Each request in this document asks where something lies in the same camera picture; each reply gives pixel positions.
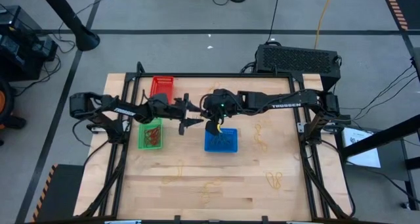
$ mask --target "concrete floor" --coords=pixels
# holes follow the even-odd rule
[[[68,0],[75,11],[95,0]],[[326,0],[279,0],[275,30],[315,30]],[[105,0],[94,16],[94,30],[267,30],[276,0],[247,0],[219,7],[211,0]],[[56,30],[59,17],[45,0],[0,0],[3,5],[20,5],[42,28]],[[79,17],[87,23],[91,8]],[[337,51],[343,57],[342,78],[336,93],[341,106],[366,105],[400,72],[410,65],[410,54],[401,35],[349,35],[346,30],[398,30],[385,0],[331,0],[324,16],[323,30],[343,30],[342,34],[321,35],[319,49]],[[285,46],[312,48],[315,36],[310,34],[273,35]],[[147,72],[239,72],[253,60],[258,44],[266,34],[102,34],[93,51],[63,55],[62,69],[47,83],[34,86],[16,100],[16,114],[28,121],[20,131],[4,130],[0,147],[0,223],[16,221],[22,200],[31,181],[43,148],[64,84],[72,69],[77,69],[70,95],[80,91],[101,93],[106,75],[133,72],[141,61]],[[63,35],[71,39],[72,35]],[[410,36],[420,47],[420,36]],[[383,98],[392,96],[399,88]],[[394,100],[373,109],[360,125],[385,129],[420,112],[420,85],[409,84]],[[81,165],[87,148],[72,135],[75,120],[63,113],[44,169],[31,200],[26,221],[32,212],[49,168],[55,164]],[[84,141],[91,135],[80,125],[77,130]],[[408,138],[419,144],[415,137]],[[420,147],[406,145],[409,157],[420,156]],[[420,172],[413,172],[420,190]],[[362,171],[347,173],[350,190],[356,202],[356,217],[366,221],[418,223],[420,212],[403,210],[399,203],[406,197],[381,177]]]

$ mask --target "green plastic crate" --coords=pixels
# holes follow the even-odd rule
[[[157,127],[160,127],[160,142],[158,145],[153,146],[153,145],[147,145],[144,142],[144,137],[145,134],[144,132],[150,129],[155,129]],[[138,130],[138,149],[159,149],[162,148],[163,146],[163,124],[162,124],[162,119],[161,118],[155,118],[154,120],[152,120],[152,122],[148,123],[148,124],[140,124],[140,128]]]

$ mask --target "red basket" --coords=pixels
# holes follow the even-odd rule
[[[169,104],[172,103],[173,77],[172,76],[154,76],[150,96],[158,93],[166,93]]]

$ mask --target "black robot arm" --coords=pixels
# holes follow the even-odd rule
[[[245,114],[254,116],[271,109],[309,108],[316,113],[311,123],[304,126],[303,140],[309,143],[321,143],[321,130],[332,119],[339,116],[337,96],[333,93],[304,89],[282,95],[266,95],[260,92],[238,91],[237,95],[225,89],[216,89],[213,93],[204,95],[204,118],[209,121],[206,130],[212,134],[220,133],[220,125],[224,118]]]
[[[186,118],[186,112],[200,112],[188,100],[188,93],[183,99],[175,99],[169,104],[166,94],[157,94],[140,105],[123,102],[118,96],[97,95],[96,93],[76,93],[70,97],[70,116],[78,120],[90,120],[93,125],[88,128],[101,127],[108,134],[110,143],[123,143],[123,125],[117,120],[111,120],[103,112],[113,111],[133,117],[139,123],[150,123],[154,118],[179,120],[179,134],[184,134],[184,128],[203,120]]]

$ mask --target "blue plastic crate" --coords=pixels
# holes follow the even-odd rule
[[[206,152],[237,152],[238,130],[223,128],[217,136],[205,132],[204,151]]]

